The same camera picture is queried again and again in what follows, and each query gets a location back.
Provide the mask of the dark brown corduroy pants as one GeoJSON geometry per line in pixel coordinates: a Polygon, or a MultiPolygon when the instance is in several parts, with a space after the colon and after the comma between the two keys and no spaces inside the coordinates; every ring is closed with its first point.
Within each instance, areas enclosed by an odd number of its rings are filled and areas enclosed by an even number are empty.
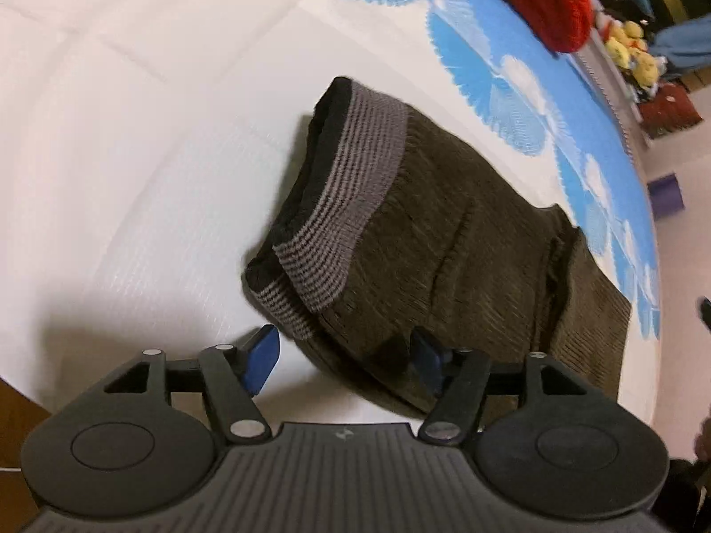
{"type": "Polygon", "coordinates": [[[520,362],[541,351],[616,397],[630,303],[558,206],[539,208],[415,107],[337,77],[245,269],[254,301],[371,401],[427,414],[411,332],[520,362]]]}

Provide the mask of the purple box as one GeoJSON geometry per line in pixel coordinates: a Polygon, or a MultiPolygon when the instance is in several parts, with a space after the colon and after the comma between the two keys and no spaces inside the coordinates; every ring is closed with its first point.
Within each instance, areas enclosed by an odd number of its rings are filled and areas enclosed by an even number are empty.
{"type": "Polygon", "coordinates": [[[684,210],[684,200],[679,180],[675,173],[659,177],[647,183],[653,217],[662,219],[684,210]]]}

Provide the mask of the blue white patterned bedsheet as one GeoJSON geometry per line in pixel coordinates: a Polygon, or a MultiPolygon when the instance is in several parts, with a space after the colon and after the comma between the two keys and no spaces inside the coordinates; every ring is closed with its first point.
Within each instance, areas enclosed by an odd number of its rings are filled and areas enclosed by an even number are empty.
{"type": "Polygon", "coordinates": [[[604,53],[503,0],[1,0],[1,376],[48,409],[146,346],[263,318],[241,274],[348,76],[559,205],[633,306],[619,399],[658,394],[655,233],[604,53]]]}

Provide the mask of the yellow plush bear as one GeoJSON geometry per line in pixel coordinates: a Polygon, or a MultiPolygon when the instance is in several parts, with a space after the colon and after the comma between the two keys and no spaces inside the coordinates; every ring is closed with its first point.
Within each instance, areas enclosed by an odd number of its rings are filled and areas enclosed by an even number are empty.
{"type": "Polygon", "coordinates": [[[598,29],[607,54],[622,75],[640,89],[655,88],[662,76],[663,61],[648,52],[642,26],[632,20],[604,18],[598,29]]]}

